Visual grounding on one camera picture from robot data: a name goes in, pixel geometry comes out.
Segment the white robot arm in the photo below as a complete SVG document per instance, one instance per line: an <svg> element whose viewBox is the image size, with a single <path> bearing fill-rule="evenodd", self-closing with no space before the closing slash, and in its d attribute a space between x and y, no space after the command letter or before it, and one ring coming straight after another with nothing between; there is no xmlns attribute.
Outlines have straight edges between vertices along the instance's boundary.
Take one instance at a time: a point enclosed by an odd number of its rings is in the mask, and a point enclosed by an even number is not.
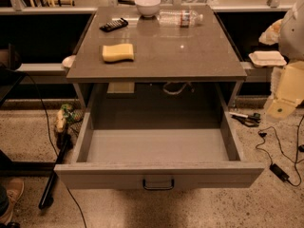
<svg viewBox="0 0 304 228"><path fill-rule="evenodd" d="M297 0L284 15L278 45L290 60L304 60L304 0Z"/></svg>

